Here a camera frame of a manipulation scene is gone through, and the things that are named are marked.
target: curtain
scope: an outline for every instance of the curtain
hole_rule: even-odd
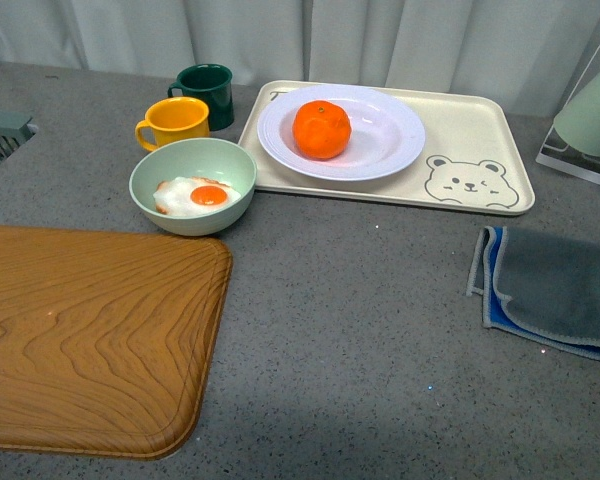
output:
[[[221,63],[279,79],[561,106],[600,0],[0,0],[0,61],[173,78]]]

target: cartoon bear face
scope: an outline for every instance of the cartoon bear face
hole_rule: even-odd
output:
[[[520,196],[505,179],[505,168],[493,160],[452,162],[442,155],[427,158],[431,175],[424,188],[441,202],[460,205],[513,207]]]

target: countertop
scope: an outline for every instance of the countertop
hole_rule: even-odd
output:
[[[156,232],[127,189],[170,79],[0,63],[39,132],[0,166],[0,224]],[[233,86],[237,142],[258,89]],[[600,479],[600,362],[482,326],[485,225],[600,243],[600,186],[535,162],[517,217],[256,192],[217,234],[234,269],[200,420],[154,462],[0,452],[0,478]]]

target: wood grain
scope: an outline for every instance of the wood grain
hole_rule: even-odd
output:
[[[0,226],[0,449],[177,449],[231,266],[210,238]]]

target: egg yolk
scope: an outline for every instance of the egg yolk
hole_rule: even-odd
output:
[[[214,185],[205,185],[191,192],[191,201],[198,205],[219,205],[227,201],[227,192]]]

